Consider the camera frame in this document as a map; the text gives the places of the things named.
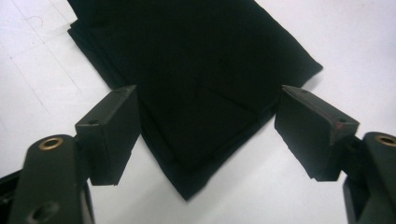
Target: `white surface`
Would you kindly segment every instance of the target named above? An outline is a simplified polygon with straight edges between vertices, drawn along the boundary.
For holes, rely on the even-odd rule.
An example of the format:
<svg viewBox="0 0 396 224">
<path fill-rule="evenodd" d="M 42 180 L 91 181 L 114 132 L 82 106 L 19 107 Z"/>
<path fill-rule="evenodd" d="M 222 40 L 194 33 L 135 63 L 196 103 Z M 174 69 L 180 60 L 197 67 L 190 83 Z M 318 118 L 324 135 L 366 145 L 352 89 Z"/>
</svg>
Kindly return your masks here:
<svg viewBox="0 0 396 224">
<path fill-rule="evenodd" d="M 396 3 L 391 0 L 259 1 L 324 70 L 305 87 L 370 131 L 396 134 Z M 0 0 L 0 176 L 26 149 L 74 124 L 108 92 L 67 34 L 65 0 Z M 189 203 L 139 138 L 117 187 L 93 187 L 105 223 L 347 223 L 342 175 L 317 183 L 271 120 Z"/>
</svg>

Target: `folded cloth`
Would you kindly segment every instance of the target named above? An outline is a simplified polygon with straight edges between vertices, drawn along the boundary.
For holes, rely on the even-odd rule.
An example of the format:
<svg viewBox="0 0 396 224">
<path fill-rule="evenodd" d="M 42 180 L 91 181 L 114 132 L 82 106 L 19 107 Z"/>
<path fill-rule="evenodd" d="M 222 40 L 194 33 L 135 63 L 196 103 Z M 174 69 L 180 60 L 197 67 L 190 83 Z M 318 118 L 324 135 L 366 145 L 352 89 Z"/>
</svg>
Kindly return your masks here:
<svg viewBox="0 0 396 224">
<path fill-rule="evenodd" d="M 321 70 L 252 0 L 68 0 L 69 34 L 109 87 L 137 85 L 142 135 L 188 200 Z"/>
</svg>

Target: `black plastic part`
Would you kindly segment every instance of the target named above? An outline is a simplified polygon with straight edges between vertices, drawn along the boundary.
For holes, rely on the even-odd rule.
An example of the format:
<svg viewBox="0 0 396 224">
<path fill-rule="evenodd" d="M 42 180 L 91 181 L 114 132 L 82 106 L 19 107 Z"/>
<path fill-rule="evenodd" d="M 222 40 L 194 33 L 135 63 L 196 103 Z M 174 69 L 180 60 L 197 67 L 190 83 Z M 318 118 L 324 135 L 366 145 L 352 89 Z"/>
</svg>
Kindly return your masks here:
<svg viewBox="0 0 396 224">
<path fill-rule="evenodd" d="M 354 140 L 358 126 L 311 92 L 283 86 L 275 127 L 311 178 L 338 178 L 343 146 Z"/>
<path fill-rule="evenodd" d="M 361 144 L 365 183 L 344 184 L 348 222 L 396 223 L 396 137 L 367 133 Z"/>
<path fill-rule="evenodd" d="M 134 86 L 112 91 L 76 124 L 93 185 L 117 185 L 140 134 Z"/>
<path fill-rule="evenodd" d="M 21 171 L 0 179 L 0 223 L 7 223 Z"/>
<path fill-rule="evenodd" d="M 54 135 L 31 145 L 8 223 L 92 223 L 87 176 L 79 166 L 71 136 Z"/>
</svg>

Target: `black napkin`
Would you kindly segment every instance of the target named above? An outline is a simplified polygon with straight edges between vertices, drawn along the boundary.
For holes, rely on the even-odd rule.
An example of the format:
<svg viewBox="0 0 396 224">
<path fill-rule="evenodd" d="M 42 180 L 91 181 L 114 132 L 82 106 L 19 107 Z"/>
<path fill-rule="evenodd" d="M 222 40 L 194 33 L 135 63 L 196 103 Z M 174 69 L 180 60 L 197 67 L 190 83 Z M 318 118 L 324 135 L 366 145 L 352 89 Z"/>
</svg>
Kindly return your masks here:
<svg viewBox="0 0 396 224">
<path fill-rule="evenodd" d="M 108 86 L 137 85 L 142 135 L 188 200 L 321 70 L 251 0 L 68 0 L 69 34 Z"/>
</svg>

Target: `black towel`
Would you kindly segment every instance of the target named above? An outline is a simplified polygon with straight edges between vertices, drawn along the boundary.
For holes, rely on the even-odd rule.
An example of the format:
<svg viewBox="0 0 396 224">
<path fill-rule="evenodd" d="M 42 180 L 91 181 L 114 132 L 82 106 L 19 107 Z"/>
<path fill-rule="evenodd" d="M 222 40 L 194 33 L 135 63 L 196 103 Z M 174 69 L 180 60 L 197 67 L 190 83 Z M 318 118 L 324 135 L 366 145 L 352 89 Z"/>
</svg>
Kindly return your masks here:
<svg viewBox="0 0 396 224">
<path fill-rule="evenodd" d="M 137 85 L 142 135 L 188 200 L 321 70 L 252 0 L 69 0 L 69 34 L 108 86 Z"/>
</svg>

